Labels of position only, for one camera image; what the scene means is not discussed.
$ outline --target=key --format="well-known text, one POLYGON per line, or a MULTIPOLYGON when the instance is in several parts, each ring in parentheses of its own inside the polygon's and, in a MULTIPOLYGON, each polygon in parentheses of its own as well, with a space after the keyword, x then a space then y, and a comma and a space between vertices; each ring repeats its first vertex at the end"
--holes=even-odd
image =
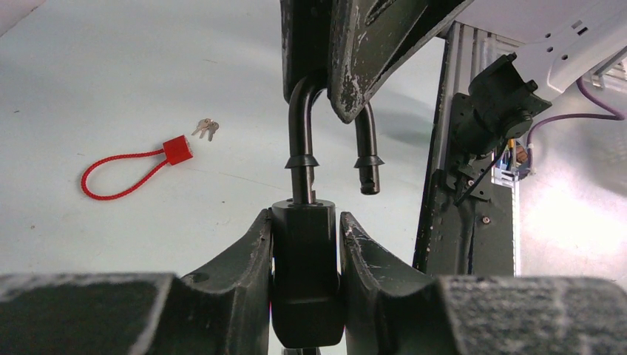
POLYGON ((192 133, 192 135, 195 135, 196 133, 200 132, 200 138, 202 138, 205 135, 206 130, 209 127, 209 124, 212 121, 208 118, 205 118, 204 120, 200 120, 200 122, 198 122, 198 126, 196 127, 196 130, 194 131, 194 133, 192 133))
POLYGON ((214 139, 214 134, 215 132, 220 128, 220 125, 217 124, 216 121, 211 121, 211 123, 209 124, 208 130, 209 130, 209 141, 211 142, 212 139, 214 139))

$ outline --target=red cable lock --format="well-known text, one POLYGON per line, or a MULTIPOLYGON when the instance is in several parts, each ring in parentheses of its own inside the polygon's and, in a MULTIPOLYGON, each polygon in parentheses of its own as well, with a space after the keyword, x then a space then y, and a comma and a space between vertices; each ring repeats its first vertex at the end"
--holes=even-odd
POLYGON ((83 173, 83 177, 81 178, 81 188, 83 189, 83 192, 85 192, 87 196, 93 198, 94 200, 99 200, 99 201, 115 200, 116 198, 124 197, 130 194, 131 192, 133 192, 134 190, 138 189, 140 186, 143 185, 143 183, 145 183, 148 179, 150 179, 150 177, 152 177, 159 169, 163 168, 167 163, 170 163, 170 165, 176 165, 185 160, 191 159, 192 157, 193 157, 192 150, 189 148, 189 144, 187 140, 185 139, 185 136, 181 135, 180 137, 176 137, 174 139, 171 139, 163 143, 163 149, 155 150, 154 152, 114 155, 112 157, 104 158, 102 160, 99 160, 93 163, 93 165, 87 168, 87 170, 85 170, 85 173, 83 173), (94 171, 94 169, 96 169, 97 167, 99 167, 100 165, 104 163, 110 162, 112 160, 117 160, 117 159, 151 157, 153 155, 158 155, 161 153, 166 154, 166 159, 162 161, 161 163, 159 163, 157 166, 155 166, 148 174, 146 174, 146 176, 142 177, 141 180, 139 180, 135 185, 131 186, 127 190, 124 190, 115 195, 100 196, 100 195, 94 194, 87 188, 87 176, 89 176, 89 174, 91 174, 91 172, 94 171))

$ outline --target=purple cable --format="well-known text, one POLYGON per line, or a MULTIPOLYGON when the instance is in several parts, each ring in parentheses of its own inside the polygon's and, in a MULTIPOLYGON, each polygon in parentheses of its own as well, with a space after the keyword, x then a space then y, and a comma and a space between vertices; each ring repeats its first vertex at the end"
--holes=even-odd
POLYGON ((599 106, 600 108, 604 109, 607 112, 610 112, 611 115, 601 115, 598 113, 569 113, 566 115, 553 116, 553 117, 547 118, 546 120, 540 121, 538 124, 536 124, 529 130, 529 134, 527 135, 527 156, 529 157, 529 168, 528 168, 529 171, 531 171, 533 167, 533 152, 532 152, 532 148, 529 147, 529 145, 532 143, 531 139, 532 139, 533 132, 535 131, 535 129, 540 128, 544 126, 545 124, 550 124, 551 122, 555 122, 559 120, 566 120, 567 118, 595 118, 598 120, 610 120, 610 121, 624 121, 625 120, 625 114, 615 109, 614 107, 610 107, 608 104, 594 97, 588 91, 588 89, 586 89, 586 87, 583 85, 583 77, 577 79, 577 88, 579 89, 581 94, 585 96, 588 100, 590 100, 593 104, 599 106))

